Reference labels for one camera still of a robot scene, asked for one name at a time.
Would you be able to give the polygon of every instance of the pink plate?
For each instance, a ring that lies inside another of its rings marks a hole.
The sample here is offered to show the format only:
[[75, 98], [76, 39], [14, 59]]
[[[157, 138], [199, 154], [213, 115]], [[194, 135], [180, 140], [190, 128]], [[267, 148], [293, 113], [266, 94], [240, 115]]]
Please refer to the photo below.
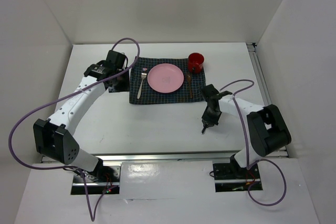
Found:
[[157, 92], [171, 93], [179, 89], [184, 76], [177, 66], [164, 63], [156, 65], [148, 73], [148, 84]]

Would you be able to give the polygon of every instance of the white wall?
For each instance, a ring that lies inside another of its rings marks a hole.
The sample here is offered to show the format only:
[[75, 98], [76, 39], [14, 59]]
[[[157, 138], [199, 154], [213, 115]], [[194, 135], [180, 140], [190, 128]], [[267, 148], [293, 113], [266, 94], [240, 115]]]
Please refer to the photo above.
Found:
[[[8, 135], [26, 112], [58, 96], [71, 44], [43, 0], [0, 0], [0, 223], [13, 223], [30, 170], [15, 163]], [[32, 116], [14, 135], [24, 161], [36, 160]]]
[[257, 42], [281, 0], [46, 0], [74, 44]]
[[319, 220], [335, 223], [336, 0], [283, 0], [257, 53]]

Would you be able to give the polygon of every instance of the wooden utensil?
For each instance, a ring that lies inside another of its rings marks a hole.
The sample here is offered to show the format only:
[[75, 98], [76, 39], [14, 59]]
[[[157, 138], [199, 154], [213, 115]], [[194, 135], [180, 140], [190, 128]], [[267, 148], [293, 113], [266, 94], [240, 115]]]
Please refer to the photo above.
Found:
[[187, 73], [187, 82], [189, 84], [190, 98], [193, 98], [193, 91], [191, 90], [191, 73]]

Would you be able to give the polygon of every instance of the grid pattern cloth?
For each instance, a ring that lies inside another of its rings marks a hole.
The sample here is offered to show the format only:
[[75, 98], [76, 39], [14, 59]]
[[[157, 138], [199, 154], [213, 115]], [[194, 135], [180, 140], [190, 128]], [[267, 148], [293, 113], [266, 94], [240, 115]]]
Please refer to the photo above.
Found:
[[[184, 75], [184, 82], [182, 86], [168, 94], [158, 93], [154, 91], [148, 84], [147, 78], [143, 80], [141, 96], [137, 99], [138, 90], [141, 83], [141, 73], [143, 68], [147, 68], [147, 74], [153, 67], [158, 64], [169, 63], [179, 67]], [[193, 98], [190, 98], [189, 85], [186, 80], [186, 73], [188, 72], [188, 59], [153, 59], [153, 58], [139, 58], [131, 70], [130, 80], [130, 103], [132, 104], [162, 104], [162, 103], [178, 103], [178, 102], [201, 102], [203, 97], [201, 89], [205, 87], [204, 69], [201, 73], [193, 74], [191, 80], [191, 88], [193, 91]]]

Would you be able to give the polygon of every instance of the red mug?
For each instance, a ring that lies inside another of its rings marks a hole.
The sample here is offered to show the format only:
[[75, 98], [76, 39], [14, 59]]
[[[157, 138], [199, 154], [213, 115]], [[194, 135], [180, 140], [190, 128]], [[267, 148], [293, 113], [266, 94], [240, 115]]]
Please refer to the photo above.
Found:
[[200, 73], [203, 68], [204, 57], [198, 52], [193, 52], [188, 57], [188, 70], [190, 73]]

